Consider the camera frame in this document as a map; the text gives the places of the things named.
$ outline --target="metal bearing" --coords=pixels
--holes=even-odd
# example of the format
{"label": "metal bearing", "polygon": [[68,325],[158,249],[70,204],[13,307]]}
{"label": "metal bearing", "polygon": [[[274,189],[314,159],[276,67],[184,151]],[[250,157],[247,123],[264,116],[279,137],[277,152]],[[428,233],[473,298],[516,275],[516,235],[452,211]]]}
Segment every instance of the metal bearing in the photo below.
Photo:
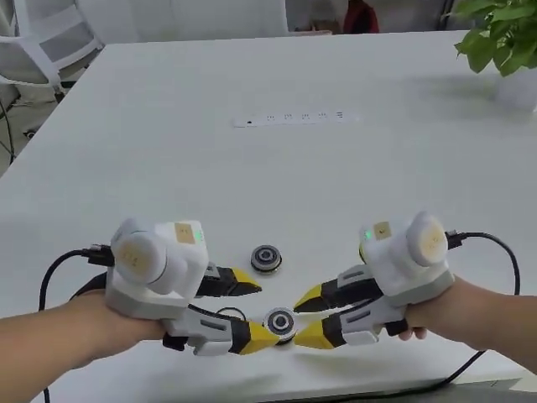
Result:
{"label": "metal bearing", "polygon": [[282,264],[282,255],[272,245],[261,245],[253,250],[250,263],[257,272],[271,275]]}
{"label": "metal bearing", "polygon": [[274,308],[263,319],[263,326],[279,337],[277,346],[289,343],[297,332],[295,314],[288,308]]}

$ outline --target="table surface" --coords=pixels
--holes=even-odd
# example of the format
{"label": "table surface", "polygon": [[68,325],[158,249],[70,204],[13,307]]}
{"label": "table surface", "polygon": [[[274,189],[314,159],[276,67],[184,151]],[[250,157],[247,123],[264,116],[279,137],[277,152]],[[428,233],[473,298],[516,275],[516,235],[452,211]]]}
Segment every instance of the table surface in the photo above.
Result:
{"label": "table surface", "polygon": [[[199,219],[211,259],[248,270],[276,245],[280,272],[234,305],[249,317],[291,306],[357,262],[358,229],[422,208],[448,228],[486,231],[519,258],[537,294],[537,122],[490,100],[496,75],[473,75],[452,44],[462,33],[379,34],[107,47],[0,180],[0,317],[32,311],[48,265],[105,243],[125,217]],[[325,109],[355,123],[233,128],[245,113]],[[468,240],[453,271],[502,292],[505,253]],[[71,260],[50,306],[99,270]],[[393,390],[441,379],[472,350],[431,336],[319,352],[290,347],[197,358],[159,343],[72,371],[53,401],[266,401]],[[487,353],[462,381],[517,377]]]}

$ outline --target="human hand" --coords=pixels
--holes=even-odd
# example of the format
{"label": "human hand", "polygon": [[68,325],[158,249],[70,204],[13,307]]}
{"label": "human hand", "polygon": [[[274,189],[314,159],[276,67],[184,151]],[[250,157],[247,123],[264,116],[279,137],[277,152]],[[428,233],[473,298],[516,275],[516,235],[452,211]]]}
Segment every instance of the human hand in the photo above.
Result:
{"label": "human hand", "polygon": [[164,336],[159,322],[124,317],[108,308],[102,290],[77,296],[60,309],[73,319],[73,326],[86,329],[87,341],[91,344],[91,357],[79,368],[95,359],[129,350],[144,340],[160,340]]}
{"label": "human hand", "polygon": [[463,342],[476,350],[486,349],[490,334],[487,321],[494,317],[494,309],[501,295],[470,284],[460,278],[446,292],[434,300],[411,305],[406,319],[412,330],[399,335],[409,340],[426,337],[427,329],[439,336]]}

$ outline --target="floor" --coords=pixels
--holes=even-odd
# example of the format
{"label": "floor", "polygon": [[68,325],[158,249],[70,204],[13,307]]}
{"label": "floor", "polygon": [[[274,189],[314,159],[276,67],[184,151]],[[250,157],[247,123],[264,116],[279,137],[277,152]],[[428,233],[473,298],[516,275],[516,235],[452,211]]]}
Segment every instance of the floor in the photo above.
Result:
{"label": "floor", "polygon": [[[42,123],[55,108],[55,103],[43,103],[38,106],[16,106],[9,113],[9,121],[13,130],[13,144],[15,154],[23,152],[24,147],[29,140],[23,135],[23,131]],[[5,121],[0,120],[0,141],[8,145],[8,131]],[[0,146],[0,176],[9,167],[9,154]],[[512,390],[523,390],[528,392],[537,392],[537,376],[529,374],[520,380]]]}

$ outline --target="black cable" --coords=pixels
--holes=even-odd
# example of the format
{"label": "black cable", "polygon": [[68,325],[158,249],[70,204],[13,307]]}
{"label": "black cable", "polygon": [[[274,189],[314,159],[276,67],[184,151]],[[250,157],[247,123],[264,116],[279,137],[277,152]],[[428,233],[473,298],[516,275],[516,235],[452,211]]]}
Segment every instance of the black cable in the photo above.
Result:
{"label": "black cable", "polygon": [[[38,311],[43,311],[46,301],[47,301],[47,289],[49,288],[50,278],[58,269],[60,264],[64,263],[67,259],[72,258],[74,256],[85,256],[88,257],[87,249],[76,249],[71,250],[70,252],[67,252],[66,254],[62,254],[58,259],[55,260],[53,264],[50,265],[47,272],[44,274],[43,281],[41,281],[41,288],[39,290],[39,309]],[[43,399],[44,403],[50,403],[50,392],[49,388],[45,388],[43,390]]]}
{"label": "black cable", "polygon": [[[454,249],[462,245],[462,242],[465,239],[468,238],[484,238],[488,239],[490,241],[493,241],[497,245],[501,246],[505,252],[509,255],[509,258],[511,259],[511,265],[513,266],[514,271],[514,292],[513,294],[515,296],[520,295],[520,268],[519,268],[519,262],[517,261],[516,256],[514,255],[513,250],[500,238],[497,238],[489,233],[457,233],[455,231],[446,233],[449,249]],[[394,393],[388,393],[388,394],[382,394],[382,395],[354,395],[354,396],[346,396],[341,399],[336,400],[330,400],[330,403],[346,403],[351,402],[355,400],[371,400],[371,399],[394,399],[399,397],[406,397],[406,396],[412,396],[412,395],[425,395],[427,393],[436,392],[437,390],[440,390],[446,386],[448,386],[451,382],[453,382],[455,379],[457,379],[461,374],[466,371],[473,363],[475,363],[482,355],[484,355],[486,351],[479,351],[475,353],[468,361],[464,363],[457,371],[455,371],[453,374],[445,378],[444,380],[441,380],[439,382],[435,382],[432,385],[429,386],[423,386],[419,388],[414,389],[408,389],[408,390],[401,390],[400,392],[394,392]]]}
{"label": "black cable", "polygon": [[224,306],[223,308],[219,309],[218,311],[216,311],[216,314],[222,314],[222,315],[226,315],[225,313],[223,313],[224,311],[234,311],[236,313],[238,313],[239,315],[242,316],[242,319],[246,322],[248,319],[246,318],[246,315],[244,315],[244,312],[241,311],[240,309],[236,308],[235,306]]}
{"label": "black cable", "polygon": [[15,146],[13,144],[13,132],[11,130],[11,123],[9,122],[9,118],[8,118],[8,110],[3,106],[1,99],[0,99],[0,108],[2,109],[2,114],[3,114],[3,117],[6,119],[6,126],[8,127],[9,149],[4,143],[2,143],[2,146],[5,148],[7,152],[9,152],[9,164],[11,165],[15,161],[15,158],[17,158],[17,155],[15,155]]}

